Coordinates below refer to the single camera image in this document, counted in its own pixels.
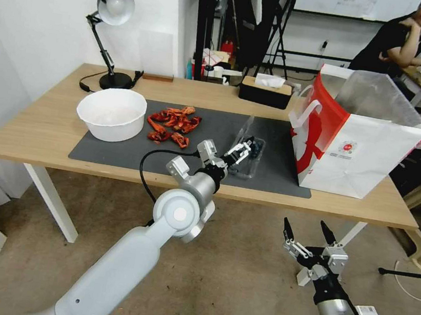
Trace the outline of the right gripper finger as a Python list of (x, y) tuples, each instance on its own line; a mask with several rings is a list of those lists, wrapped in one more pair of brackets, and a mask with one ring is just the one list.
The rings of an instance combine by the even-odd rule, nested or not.
[(339, 244), (336, 240), (333, 231), (327, 226), (327, 224), (323, 220), (320, 221), (320, 226), (326, 242), (324, 250), (330, 252), (338, 251)]
[(294, 258), (302, 257), (304, 259), (310, 257), (310, 251), (294, 239), (292, 227), (287, 217), (284, 218), (283, 234), (285, 239), (284, 248), (288, 251), (288, 253), (291, 256), (293, 256)]

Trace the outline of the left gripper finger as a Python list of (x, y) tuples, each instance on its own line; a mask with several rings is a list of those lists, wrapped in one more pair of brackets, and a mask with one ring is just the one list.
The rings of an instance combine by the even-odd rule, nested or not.
[(233, 165), (240, 165), (244, 160), (247, 159), (256, 159), (259, 156), (261, 146), (255, 143), (238, 143), (234, 147), (234, 157), (235, 161)]
[(230, 148), (230, 150), (225, 152), (224, 158), (238, 161), (245, 160), (250, 155), (253, 143), (253, 136), (243, 140), (242, 142), (239, 142), (238, 144)]

